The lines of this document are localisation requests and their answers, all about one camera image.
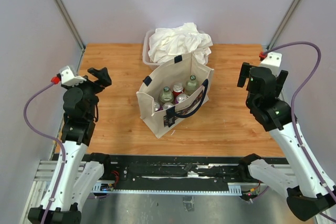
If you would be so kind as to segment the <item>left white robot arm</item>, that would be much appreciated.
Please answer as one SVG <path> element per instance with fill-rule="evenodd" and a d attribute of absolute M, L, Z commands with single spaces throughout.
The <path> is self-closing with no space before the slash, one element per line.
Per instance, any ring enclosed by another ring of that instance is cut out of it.
<path fill-rule="evenodd" d="M 96 80 L 91 81 L 88 76 L 78 75 L 70 66 L 63 67 L 50 84 L 29 98 L 24 106 L 27 126 L 38 135 L 55 141 L 60 147 L 49 187 L 40 205 L 29 210 L 28 220 L 31 223 L 80 223 L 81 210 L 92 188 L 99 179 L 105 180 L 112 175 L 110 156 L 103 153 L 91 154 L 83 172 L 78 172 L 99 120 L 97 95 L 112 85 L 106 67 L 90 68 L 88 73 Z M 27 116 L 33 98 L 57 84 L 66 89 L 63 94 L 64 124 L 61 138 L 37 130 Z"/>

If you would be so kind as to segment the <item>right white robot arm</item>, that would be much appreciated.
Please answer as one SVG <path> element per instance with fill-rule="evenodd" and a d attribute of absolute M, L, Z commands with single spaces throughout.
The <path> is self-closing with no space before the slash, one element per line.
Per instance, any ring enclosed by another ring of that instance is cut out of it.
<path fill-rule="evenodd" d="M 244 62 L 237 85 L 247 87 L 247 108 L 278 143 L 294 177 L 272 167 L 256 154 L 239 161 L 238 177 L 244 182 L 253 179 L 263 182 L 286 199 L 298 219 L 307 221 L 335 205 L 335 183 L 313 156 L 290 105 L 279 99 L 287 75 L 287 71 L 282 70 L 275 76 L 269 68 Z"/>

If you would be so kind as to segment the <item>beige canvas tote bag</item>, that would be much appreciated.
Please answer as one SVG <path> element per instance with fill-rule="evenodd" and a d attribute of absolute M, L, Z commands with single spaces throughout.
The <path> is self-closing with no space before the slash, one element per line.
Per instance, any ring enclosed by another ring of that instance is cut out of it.
<path fill-rule="evenodd" d="M 208 100 L 214 69 L 179 55 L 145 77 L 136 93 L 140 118 L 157 138 L 192 117 Z"/>

